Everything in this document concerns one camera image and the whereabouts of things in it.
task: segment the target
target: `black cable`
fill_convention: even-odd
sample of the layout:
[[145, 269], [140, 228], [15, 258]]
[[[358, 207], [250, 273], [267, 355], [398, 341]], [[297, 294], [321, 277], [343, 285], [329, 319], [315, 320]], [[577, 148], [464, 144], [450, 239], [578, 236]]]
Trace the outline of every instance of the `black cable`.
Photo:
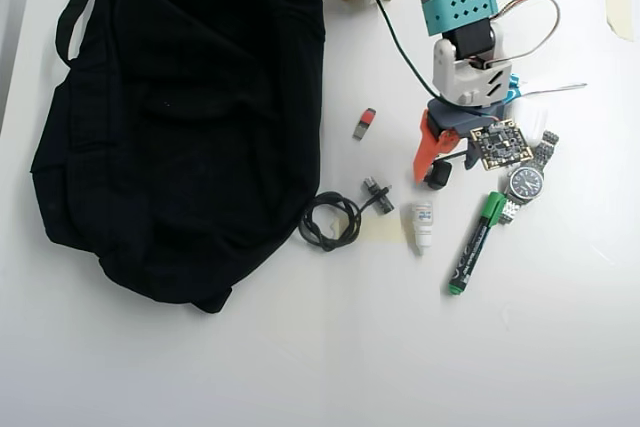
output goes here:
[[425, 90], [427, 92], [429, 92], [429, 94], [434, 99], [438, 99], [440, 102], [442, 102], [443, 104], [445, 104], [448, 107], [453, 107], [455, 109], [462, 110], [462, 111], [464, 111], [464, 112], [466, 112], [468, 114], [476, 115], [478, 117], [485, 117], [485, 114], [483, 114], [481, 112], [475, 112], [473, 110], [473, 109], [480, 109], [480, 108], [482, 108], [482, 106], [480, 106], [480, 105], [459, 105], [459, 104], [454, 104], [453, 102], [450, 102], [449, 100], [445, 99], [442, 95], [437, 94], [435, 92], [435, 90], [431, 88], [431, 86], [424, 80], [422, 75], [420, 75], [420, 72], [418, 71], [416, 66], [413, 65], [413, 62], [411, 62], [411, 59], [409, 58], [407, 53], [404, 51], [404, 49], [400, 45], [400, 41], [398, 40], [398, 36], [396, 35], [396, 31], [394, 30], [393, 25], [391, 24], [391, 19], [389, 19], [389, 15], [387, 15], [387, 11], [385, 10], [384, 5], [382, 4], [382, 0], [375, 0], [375, 1], [376, 1], [376, 4], [378, 4], [378, 8], [380, 9], [380, 12], [382, 13], [382, 17], [384, 17], [384, 20], [387, 23], [387, 27], [389, 28], [389, 33], [391, 34], [391, 38], [393, 39], [393, 43], [396, 44], [396, 48], [398, 49], [398, 52], [400, 52], [400, 55], [402, 56], [404, 61], [407, 63], [407, 65], [409, 66], [411, 71], [413, 72], [413, 75], [416, 76], [416, 78], [422, 84], [422, 86], [425, 88]]
[[466, 150], [462, 152], [457, 152], [455, 154], [447, 155], [445, 157], [437, 157], [436, 160], [453, 160], [453, 159], [457, 159], [458, 157], [463, 157], [465, 155], [467, 155]]
[[[332, 252], [339, 247], [352, 244], [358, 238], [358, 235], [360, 235], [362, 212], [388, 193], [388, 187], [381, 189], [380, 192], [367, 200], [362, 207], [358, 207], [353, 200], [347, 199], [338, 192], [325, 192], [320, 194], [311, 201], [304, 211], [302, 220], [300, 220], [300, 224], [298, 225], [300, 235], [304, 240], [312, 245], [321, 247], [325, 252]], [[347, 228], [344, 229], [344, 232], [342, 232], [337, 239], [330, 239], [322, 235], [320, 227], [313, 221], [313, 211], [316, 207], [322, 205], [333, 207], [347, 215]]]

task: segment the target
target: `watch face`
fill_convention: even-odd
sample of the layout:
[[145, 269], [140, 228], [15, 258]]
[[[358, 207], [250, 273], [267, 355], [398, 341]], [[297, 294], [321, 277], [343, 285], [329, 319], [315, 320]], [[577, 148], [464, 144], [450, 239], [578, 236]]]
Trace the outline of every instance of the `watch face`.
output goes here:
[[542, 174], [531, 167], [520, 167], [509, 180], [511, 191], [522, 200], [532, 200], [540, 195], [543, 182]]

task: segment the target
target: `watch strap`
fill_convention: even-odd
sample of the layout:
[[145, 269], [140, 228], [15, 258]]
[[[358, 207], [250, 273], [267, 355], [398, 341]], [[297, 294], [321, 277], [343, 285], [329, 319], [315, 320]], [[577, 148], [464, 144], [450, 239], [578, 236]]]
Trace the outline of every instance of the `watch strap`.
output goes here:
[[533, 160], [527, 162], [526, 165], [537, 168], [542, 172], [551, 160], [551, 157], [553, 157], [556, 144], [559, 140], [560, 137], [547, 130], [542, 135], [542, 141], [533, 151]]
[[507, 203], [504, 204], [504, 208], [502, 209], [502, 214], [500, 215], [500, 223], [501, 224], [510, 224], [515, 219], [516, 214], [520, 210], [521, 204], [518, 204], [511, 200], [509, 196], [507, 196]]

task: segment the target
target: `small bottle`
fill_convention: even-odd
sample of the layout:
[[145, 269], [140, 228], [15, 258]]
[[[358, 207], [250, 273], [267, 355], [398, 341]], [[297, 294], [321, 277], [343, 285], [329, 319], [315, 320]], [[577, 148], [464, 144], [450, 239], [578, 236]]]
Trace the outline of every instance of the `small bottle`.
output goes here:
[[433, 228], [433, 203], [431, 201], [413, 204], [413, 229], [416, 233], [416, 245], [420, 255], [426, 247], [431, 247]]

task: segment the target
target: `wristwatch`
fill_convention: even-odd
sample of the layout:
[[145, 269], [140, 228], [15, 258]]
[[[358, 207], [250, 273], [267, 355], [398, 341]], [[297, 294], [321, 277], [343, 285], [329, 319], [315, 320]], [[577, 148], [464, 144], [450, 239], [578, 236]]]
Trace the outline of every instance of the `wristwatch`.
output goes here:
[[546, 131], [542, 142], [534, 150], [533, 159], [509, 174], [509, 185], [505, 192], [507, 203], [500, 216], [501, 224], [513, 222], [520, 207], [540, 196], [544, 185], [544, 168], [551, 160], [558, 140], [560, 138], [556, 134]]

